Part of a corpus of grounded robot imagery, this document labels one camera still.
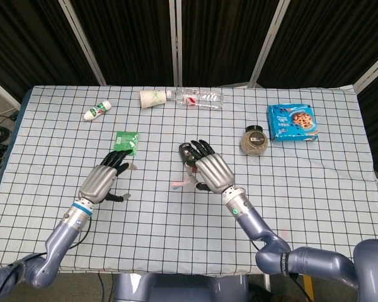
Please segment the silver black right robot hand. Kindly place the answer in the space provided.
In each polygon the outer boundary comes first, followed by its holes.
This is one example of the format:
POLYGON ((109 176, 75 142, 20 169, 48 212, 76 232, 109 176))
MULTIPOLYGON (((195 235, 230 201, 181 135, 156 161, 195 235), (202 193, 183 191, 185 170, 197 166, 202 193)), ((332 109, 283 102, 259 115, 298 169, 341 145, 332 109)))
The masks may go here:
POLYGON ((222 194, 234 185, 234 174, 225 160, 205 140, 192 140, 186 150, 193 157, 193 164, 203 182, 190 176, 191 183, 200 191, 222 194))

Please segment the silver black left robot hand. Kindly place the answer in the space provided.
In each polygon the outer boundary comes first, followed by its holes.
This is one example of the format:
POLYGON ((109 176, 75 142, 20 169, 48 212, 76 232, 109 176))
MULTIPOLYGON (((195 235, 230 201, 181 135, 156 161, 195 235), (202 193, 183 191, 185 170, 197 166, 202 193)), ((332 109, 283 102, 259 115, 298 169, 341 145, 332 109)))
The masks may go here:
POLYGON ((122 162, 132 151, 132 149, 128 149, 110 152, 101 163, 95 166, 89 173, 88 177, 79 188, 78 198, 80 200, 86 199, 93 204, 102 203, 104 200, 113 202, 128 200, 131 197, 129 193, 117 196, 110 193, 110 189, 121 173, 128 169, 136 170, 134 164, 122 162))

